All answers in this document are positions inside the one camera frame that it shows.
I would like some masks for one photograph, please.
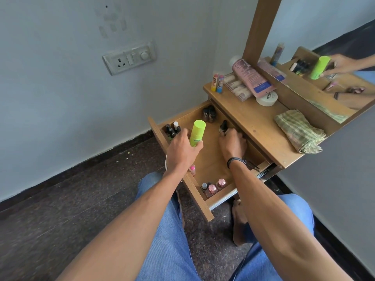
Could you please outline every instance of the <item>person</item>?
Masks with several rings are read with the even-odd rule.
[[[373,71],[359,71],[375,66],[375,54],[358,60],[346,57],[342,54],[331,55],[330,58],[331,61],[335,62],[335,68],[324,71],[321,73],[320,77],[325,77],[336,73],[354,72],[354,74],[357,76],[375,84],[375,74]]]
[[[68,265],[58,281],[201,280],[183,229],[176,187],[203,148],[191,147],[187,130],[167,149],[168,170],[139,183],[136,200]],[[225,161],[242,158],[246,141],[235,129],[219,137]],[[244,163],[229,164],[236,201],[234,241],[252,243],[230,280],[352,280],[313,236],[313,215],[295,194],[277,196]]]

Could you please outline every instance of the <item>black bracelet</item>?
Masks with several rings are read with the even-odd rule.
[[[233,157],[233,158],[230,158],[230,159],[227,161],[227,167],[228,167],[228,169],[230,169],[230,168],[229,168],[229,165],[230,165],[230,163],[231,163],[232,161],[240,161],[240,162],[243,162],[245,165],[247,165],[246,160],[241,159],[241,158]]]

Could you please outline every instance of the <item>knee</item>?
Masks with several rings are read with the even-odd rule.
[[[294,193],[280,195],[279,198],[284,201],[284,203],[313,234],[314,218],[309,204],[303,198]]]
[[[152,172],[147,174],[138,184],[138,189],[141,193],[145,193],[149,190],[153,185],[157,184],[163,175],[158,172]]]

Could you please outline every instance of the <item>blue jeans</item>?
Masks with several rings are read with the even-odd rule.
[[[160,181],[161,178],[162,174],[157,172],[146,175],[138,184],[136,199]],[[313,234],[313,215],[306,201],[295,194],[285,194],[279,197]],[[181,218],[182,213],[175,192],[157,228],[150,250],[136,279],[137,281],[201,281],[190,255]],[[246,224],[245,235],[247,241],[253,243],[253,246],[234,271],[230,280],[282,281],[257,242],[249,224]]]

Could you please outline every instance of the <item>switch plate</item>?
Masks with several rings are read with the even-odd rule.
[[[141,54],[147,52],[150,56],[143,60]],[[125,48],[110,52],[103,56],[103,60],[108,67],[111,75],[116,75],[130,68],[156,60],[154,43],[152,41],[140,43],[132,48]]]

